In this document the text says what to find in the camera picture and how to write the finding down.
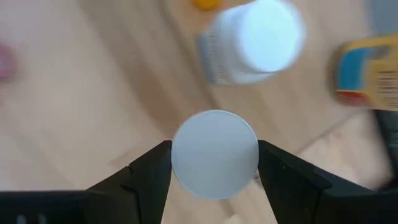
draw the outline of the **blue and yellow package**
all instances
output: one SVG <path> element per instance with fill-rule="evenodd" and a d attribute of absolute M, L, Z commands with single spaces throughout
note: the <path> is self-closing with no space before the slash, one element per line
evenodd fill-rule
<path fill-rule="evenodd" d="M 344 46 L 336 92 L 350 105 L 398 111 L 398 35 Z"/>

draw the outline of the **white pill bottle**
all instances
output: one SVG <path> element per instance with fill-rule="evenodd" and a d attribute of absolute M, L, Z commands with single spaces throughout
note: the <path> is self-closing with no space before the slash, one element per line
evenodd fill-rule
<path fill-rule="evenodd" d="M 210 83 L 255 83 L 289 68 L 305 42 L 298 10 L 285 0 L 256 0 L 221 12 L 199 35 Z"/>

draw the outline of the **white plastic lid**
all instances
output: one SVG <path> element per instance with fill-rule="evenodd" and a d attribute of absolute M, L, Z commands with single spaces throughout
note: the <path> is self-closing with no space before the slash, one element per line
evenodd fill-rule
<path fill-rule="evenodd" d="M 190 117 L 174 136 L 174 174 L 193 195 L 212 200 L 239 193 L 259 162 L 256 134 L 238 115 L 210 110 Z"/>
<path fill-rule="evenodd" d="M 242 14 L 235 47 L 241 60 L 258 72 L 289 67 L 305 40 L 300 13 L 284 0 L 257 0 Z"/>

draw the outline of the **white circular object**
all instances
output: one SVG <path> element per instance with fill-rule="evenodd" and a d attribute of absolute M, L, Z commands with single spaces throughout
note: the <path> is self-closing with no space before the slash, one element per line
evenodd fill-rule
<path fill-rule="evenodd" d="M 190 117 L 174 136 L 172 168 L 185 189 L 212 200 L 239 193 L 259 162 L 257 137 L 238 115 L 210 110 Z"/>
<path fill-rule="evenodd" d="M 200 40 L 210 82 L 255 83 L 294 63 L 305 24 L 285 0 L 256 0 L 221 12 Z"/>
<path fill-rule="evenodd" d="M 302 18 L 284 0 L 257 0 L 241 16 L 235 46 L 243 63 L 258 72 L 289 67 L 305 39 Z"/>

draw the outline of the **wooden surface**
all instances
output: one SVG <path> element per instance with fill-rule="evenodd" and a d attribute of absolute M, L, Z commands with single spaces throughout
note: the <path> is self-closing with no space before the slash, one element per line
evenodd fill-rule
<path fill-rule="evenodd" d="M 196 36 L 220 11 L 247 2 L 251 0 L 226 0 L 219 10 L 211 12 L 199 11 L 187 0 L 165 0 L 164 7 L 182 44 L 197 62 Z M 368 37 L 371 30 L 362 0 L 291 2 L 302 13 L 307 30 L 307 41 L 297 63 L 265 82 L 210 86 L 210 93 L 218 107 L 248 121 L 259 138 L 297 152 L 353 112 L 333 98 L 329 86 L 332 73 L 327 66 L 340 45 Z"/>
<path fill-rule="evenodd" d="M 360 1 L 295 2 L 312 44 L 275 80 L 236 89 L 205 83 L 163 3 L 0 1 L 0 42 L 17 59 L 15 77 L 0 82 L 1 190 L 87 188 L 171 138 L 193 113 L 230 109 L 234 99 L 233 111 L 260 137 L 290 151 L 301 148 L 300 157 L 326 170 L 370 188 L 391 176 L 371 115 L 332 103 L 323 91 L 329 52 L 366 34 L 362 19 L 352 26 L 341 16 L 360 11 Z M 295 71 L 299 75 L 290 75 Z M 309 80 L 309 73 L 318 76 Z M 260 86 L 267 92 L 257 95 Z M 287 95 L 270 98 L 279 88 Z M 243 90 L 255 97 L 242 102 L 237 94 Z M 322 95 L 314 99 L 314 90 Z M 173 177 L 164 223 L 275 220 L 254 182 L 238 196 L 214 202 L 193 197 Z"/>

